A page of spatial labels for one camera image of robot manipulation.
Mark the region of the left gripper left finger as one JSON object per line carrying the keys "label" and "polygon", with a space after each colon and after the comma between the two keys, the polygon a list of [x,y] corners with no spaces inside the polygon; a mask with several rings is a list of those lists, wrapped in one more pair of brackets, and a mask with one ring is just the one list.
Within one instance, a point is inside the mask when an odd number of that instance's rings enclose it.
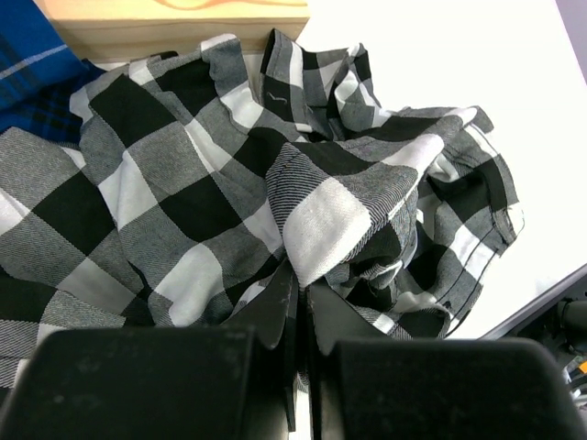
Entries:
{"label": "left gripper left finger", "polygon": [[285,439],[295,428],[289,263],[218,326],[61,331],[1,412],[4,439]]}

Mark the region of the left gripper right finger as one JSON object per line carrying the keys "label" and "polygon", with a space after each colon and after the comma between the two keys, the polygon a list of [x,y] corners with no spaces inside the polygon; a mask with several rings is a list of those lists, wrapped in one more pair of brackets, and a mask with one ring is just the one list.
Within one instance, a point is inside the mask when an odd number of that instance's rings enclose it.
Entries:
{"label": "left gripper right finger", "polygon": [[554,358],[538,343],[394,340],[324,282],[306,293],[315,439],[583,439]]}

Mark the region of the black white checkered shirt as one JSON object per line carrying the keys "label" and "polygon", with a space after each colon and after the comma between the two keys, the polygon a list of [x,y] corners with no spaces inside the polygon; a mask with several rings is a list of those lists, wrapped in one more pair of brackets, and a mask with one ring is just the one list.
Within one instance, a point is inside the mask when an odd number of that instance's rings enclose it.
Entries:
{"label": "black white checkered shirt", "polygon": [[69,328],[225,321],[289,262],[393,338],[442,338],[523,212],[480,107],[383,109],[362,46],[273,31],[108,71],[80,139],[1,136],[1,391]]}

